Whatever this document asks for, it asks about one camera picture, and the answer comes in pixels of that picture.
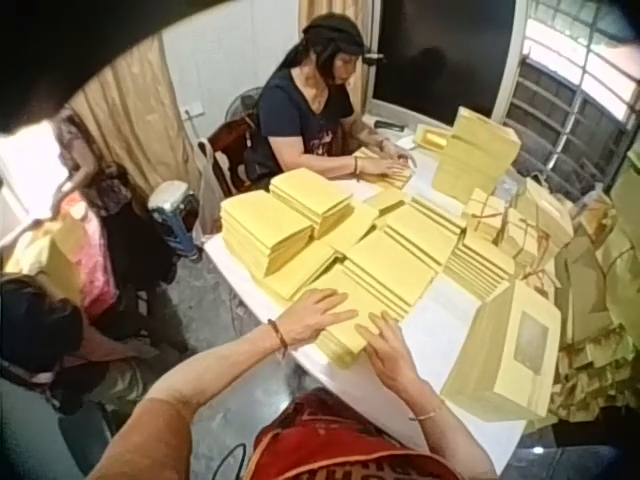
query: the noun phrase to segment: floor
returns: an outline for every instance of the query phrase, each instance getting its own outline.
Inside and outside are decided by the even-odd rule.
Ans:
[[[163,323],[194,352],[222,345],[258,325],[206,256],[199,264],[181,261],[175,282],[159,301]],[[258,431],[294,396],[315,386],[290,359],[265,360],[196,417],[191,478],[211,479],[224,455],[239,443],[251,452]],[[234,455],[226,462],[218,478],[233,478],[238,459]]]
[[[156,301],[154,317],[167,335],[186,342],[195,353],[229,342],[258,325],[206,255],[198,264],[183,260],[178,267],[175,282]],[[193,424],[191,478],[211,479],[225,454],[239,443],[246,444],[250,453],[258,431],[292,398],[315,386],[292,360],[275,356],[265,360],[198,414]],[[554,446],[550,429],[523,437],[502,478],[595,478],[602,454],[607,454],[558,451]],[[239,459],[239,453],[232,455],[218,478],[234,478]],[[580,474],[576,468],[586,470]],[[567,476],[568,472],[578,476]]]

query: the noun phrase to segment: hand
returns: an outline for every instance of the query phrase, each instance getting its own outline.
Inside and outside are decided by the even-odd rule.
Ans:
[[[393,143],[391,140],[384,140],[382,142],[381,150],[385,157],[402,162],[405,167],[408,167],[409,165],[414,168],[416,167],[416,159],[413,158],[413,155],[408,150],[405,150]]]
[[[423,381],[418,375],[411,352],[402,330],[388,313],[382,316],[369,314],[371,322],[380,333],[376,335],[363,325],[356,325],[356,332],[367,341],[365,352],[374,372],[382,384],[407,402]]]
[[[390,176],[394,174],[402,174],[406,169],[406,164],[398,160],[358,157],[358,173]]]
[[[332,312],[347,298],[346,293],[332,289],[307,290],[276,320],[287,344],[295,347],[310,343],[325,328],[356,318],[357,310]]]

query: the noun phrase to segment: white table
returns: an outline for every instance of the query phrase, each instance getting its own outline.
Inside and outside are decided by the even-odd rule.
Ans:
[[[430,187],[435,170],[433,160],[421,154],[416,156],[418,169],[406,190],[427,196],[443,208],[459,214],[461,204]],[[378,187],[355,180],[338,180],[336,183],[361,200],[378,190]],[[221,235],[209,240],[204,249],[261,322],[276,318],[282,312],[282,308],[256,285],[244,266],[229,253]],[[479,301],[472,295],[449,278],[439,275],[402,322],[418,372],[436,391],[441,390],[449,376],[478,305]],[[408,420],[410,412],[380,384],[364,356],[360,356],[352,368],[341,370],[331,364],[315,345],[291,353],[311,375],[370,421],[404,444],[424,448],[419,427]],[[487,423],[455,405],[449,406],[487,450],[497,471],[501,472],[522,436],[525,422]]]

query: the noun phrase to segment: pink bag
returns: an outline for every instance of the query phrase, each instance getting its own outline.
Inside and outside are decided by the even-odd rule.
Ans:
[[[74,194],[67,198],[64,210],[80,220],[87,232],[87,241],[72,261],[80,274],[81,306],[91,321],[118,297],[107,244],[100,219],[88,208],[80,195]]]

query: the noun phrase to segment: window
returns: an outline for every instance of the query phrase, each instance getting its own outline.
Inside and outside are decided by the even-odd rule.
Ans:
[[[638,122],[640,44],[615,7],[532,0],[505,123],[523,139],[516,169],[577,199],[608,182]]]
[[[68,176],[48,121],[0,137],[0,172],[27,214],[48,218],[56,189]]]

